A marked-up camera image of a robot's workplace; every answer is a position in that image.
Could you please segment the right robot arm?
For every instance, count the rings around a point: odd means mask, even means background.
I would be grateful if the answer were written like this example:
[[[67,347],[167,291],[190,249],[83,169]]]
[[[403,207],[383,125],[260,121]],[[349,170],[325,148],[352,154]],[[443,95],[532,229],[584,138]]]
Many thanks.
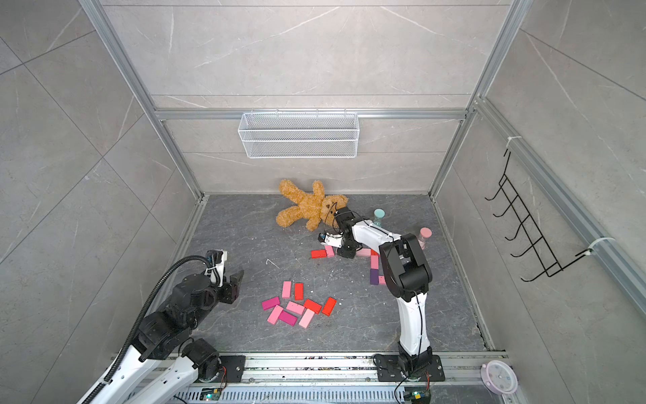
[[[400,235],[375,225],[348,207],[332,208],[333,233],[322,233],[319,241],[336,247],[339,255],[352,259],[360,247],[379,254],[385,283],[396,299],[400,316],[398,363],[410,375],[432,363],[427,334],[426,301],[432,271],[417,237]]]

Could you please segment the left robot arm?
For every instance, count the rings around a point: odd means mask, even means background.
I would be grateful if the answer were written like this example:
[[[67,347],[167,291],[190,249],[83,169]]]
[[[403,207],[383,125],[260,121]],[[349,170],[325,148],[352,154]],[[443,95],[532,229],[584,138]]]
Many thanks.
[[[166,403],[196,381],[226,386],[229,368],[218,350],[191,334],[217,304],[235,302],[243,276],[184,278],[159,310],[137,323],[118,358],[79,402]]]

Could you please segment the magenta block far left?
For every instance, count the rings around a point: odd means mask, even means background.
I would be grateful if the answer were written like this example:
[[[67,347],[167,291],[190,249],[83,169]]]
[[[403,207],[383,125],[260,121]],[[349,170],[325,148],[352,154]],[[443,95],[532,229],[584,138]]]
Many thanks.
[[[279,306],[280,304],[281,304],[280,298],[278,296],[275,296],[274,298],[263,301],[262,309],[264,311],[272,310],[274,307]]]

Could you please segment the magenta block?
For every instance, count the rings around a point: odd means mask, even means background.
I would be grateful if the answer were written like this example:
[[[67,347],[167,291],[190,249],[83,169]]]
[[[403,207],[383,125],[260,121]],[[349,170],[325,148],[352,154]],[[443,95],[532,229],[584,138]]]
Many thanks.
[[[281,313],[279,314],[279,321],[286,323],[291,327],[294,327],[299,321],[299,318],[287,311],[281,311]]]
[[[280,304],[281,304],[280,298],[278,296],[275,296],[274,298],[263,301],[262,309],[264,311],[272,310],[274,307],[279,306]]]

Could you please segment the teal sand timer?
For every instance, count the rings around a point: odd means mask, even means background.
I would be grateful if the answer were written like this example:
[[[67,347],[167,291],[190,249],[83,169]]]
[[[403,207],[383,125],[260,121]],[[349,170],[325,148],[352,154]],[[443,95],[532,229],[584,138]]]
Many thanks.
[[[382,225],[382,220],[385,218],[385,211],[382,209],[376,209],[373,212],[373,224],[375,224],[377,227],[380,227]]]

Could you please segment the brown teddy bear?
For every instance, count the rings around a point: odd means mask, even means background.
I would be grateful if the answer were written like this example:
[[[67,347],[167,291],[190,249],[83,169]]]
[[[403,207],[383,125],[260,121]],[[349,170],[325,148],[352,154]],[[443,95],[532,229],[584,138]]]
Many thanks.
[[[348,197],[326,195],[325,186],[319,180],[313,183],[311,193],[304,192],[288,179],[280,182],[279,191],[293,203],[277,215],[276,222],[280,227],[290,227],[299,220],[307,220],[306,229],[310,232],[314,232],[321,222],[334,227],[336,212],[348,206]]]

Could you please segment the magenta block lower left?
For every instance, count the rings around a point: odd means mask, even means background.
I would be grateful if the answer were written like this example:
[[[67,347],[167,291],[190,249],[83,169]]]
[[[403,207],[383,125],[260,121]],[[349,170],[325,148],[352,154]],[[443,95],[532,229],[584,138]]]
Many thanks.
[[[279,314],[279,321],[286,323],[291,327],[294,327],[299,321],[299,318],[287,311],[281,311],[281,313]]]

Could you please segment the pink sand timer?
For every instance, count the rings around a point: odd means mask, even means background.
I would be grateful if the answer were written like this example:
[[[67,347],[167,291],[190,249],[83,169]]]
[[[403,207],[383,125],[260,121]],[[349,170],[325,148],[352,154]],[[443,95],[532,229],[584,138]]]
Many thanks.
[[[417,241],[422,250],[426,248],[428,239],[432,236],[432,230],[428,227],[422,227],[418,233]]]

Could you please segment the lilac round clock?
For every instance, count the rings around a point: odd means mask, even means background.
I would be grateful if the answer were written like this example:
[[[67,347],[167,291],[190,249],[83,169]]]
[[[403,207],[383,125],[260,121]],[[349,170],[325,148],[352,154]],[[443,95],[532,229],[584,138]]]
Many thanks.
[[[514,370],[500,360],[491,360],[481,365],[480,377],[484,386],[499,396],[512,395],[519,386]]]

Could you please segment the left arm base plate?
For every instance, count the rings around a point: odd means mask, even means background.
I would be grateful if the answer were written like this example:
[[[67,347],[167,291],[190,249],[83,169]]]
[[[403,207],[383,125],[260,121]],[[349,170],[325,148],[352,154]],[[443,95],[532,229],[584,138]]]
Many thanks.
[[[247,357],[245,355],[224,355],[217,360],[209,360],[201,372],[203,383],[220,382],[240,383],[245,370]]]

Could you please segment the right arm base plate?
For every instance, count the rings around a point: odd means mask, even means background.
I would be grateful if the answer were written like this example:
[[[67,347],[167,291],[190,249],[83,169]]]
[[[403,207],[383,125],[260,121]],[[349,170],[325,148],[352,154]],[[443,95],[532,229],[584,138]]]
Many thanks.
[[[399,355],[376,353],[372,360],[380,382],[446,380],[442,361],[438,355],[423,353],[419,358],[408,358],[405,353]]]

